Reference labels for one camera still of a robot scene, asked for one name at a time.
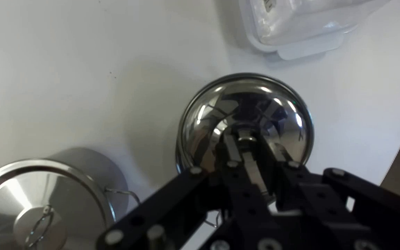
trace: black mechanical part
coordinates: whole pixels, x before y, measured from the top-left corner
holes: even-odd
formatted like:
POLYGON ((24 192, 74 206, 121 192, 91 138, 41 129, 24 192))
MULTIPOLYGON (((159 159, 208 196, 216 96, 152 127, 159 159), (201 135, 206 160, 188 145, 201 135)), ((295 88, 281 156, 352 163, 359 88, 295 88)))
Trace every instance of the black mechanical part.
POLYGON ((226 132, 216 154, 216 172, 185 171, 103 234, 98 249, 180 249, 212 210, 226 217, 202 246, 206 250, 400 249, 399 196, 342 170, 310 174, 255 131, 226 132), (280 213, 270 213, 252 184, 244 152, 258 163, 280 213), (356 200, 353 211, 346 207, 349 197, 356 200), (110 232, 124 238, 109 238, 110 232))

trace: white plastic bag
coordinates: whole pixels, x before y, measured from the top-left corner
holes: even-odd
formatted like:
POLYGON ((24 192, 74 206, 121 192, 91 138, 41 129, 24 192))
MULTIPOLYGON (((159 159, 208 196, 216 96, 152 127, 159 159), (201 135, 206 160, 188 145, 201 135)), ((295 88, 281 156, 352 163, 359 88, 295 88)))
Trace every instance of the white plastic bag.
POLYGON ((241 0, 248 34, 267 52, 348 32, 388 0, 241 0))

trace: silver bolt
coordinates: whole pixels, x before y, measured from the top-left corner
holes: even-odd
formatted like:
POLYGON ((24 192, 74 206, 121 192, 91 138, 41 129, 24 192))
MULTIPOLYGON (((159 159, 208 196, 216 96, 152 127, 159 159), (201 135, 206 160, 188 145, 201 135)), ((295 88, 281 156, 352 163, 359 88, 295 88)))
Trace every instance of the silver bolt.
POLYGON ((149 241, 158 241, 164 238, 164 228, 162 225, 153 225, 151 229, 146 232, 149 241))
POLYGON ((277 211, 273 213, 276 217, 302 217, 303 211, 302 210, 289 210, 289 211, 277 211))
POLYGON ((166 249, 169 246, 164 228, 159 224, 156 224, 151 229, 148 229, 146 236, 149 241, 149 249, 151 250, 160 250, 160 249, 166 249))
POLYGON ((356 241, 355 249, 356 250, 381 250, 376 243, 370 241, 364 241, 364 239, 356 241))
POLYGON ((262 239, 258 245, 258 250, 283 250, 283 245, 276 239, 262 239))
POLYGON ((339 170, 339 168, 331 170, 331 174, 335 177, 345 177, 346 175, 346 172, 344 170, 339 170))
POLYGON ((194 167, 194 168, 189 168, 189 172, 191 172, 192 175, 201 175, 203 171, 202 171, 202 168, 199 168, 199 167, 194 167))
POLYGON ((114 229, 105 236, 105 242, 109 246, 119 245, 123 239, 124 234, 119 229, 114 229))
POLYGON ((230 168, 237 168, 237 167, 239 167, 239 163, 237 163, 237 161, 228 161, 227 166, 228 166, 230 168))
POLYGON ((210 250, 230 250, 230 249, 231 249, 231 247, 230 247, 228 242, 226 242, 226 241, 216 241, 216 242, 213 242, 210 250))
POLYGON ((52 206, 46 206, 44 210, 45 214, 49 214, 51 211, 53 211, 52 206))
POLYGON ((258 142, 255 136, 252 136, 252 131, 249 129, 239 129, 239 142, 258 142))
POLYGON ((301 167, 301 163, 298 163, 298 161, 288 161, 288 166, 292 167, 292 168, 299 168, 299 167, 301 167))

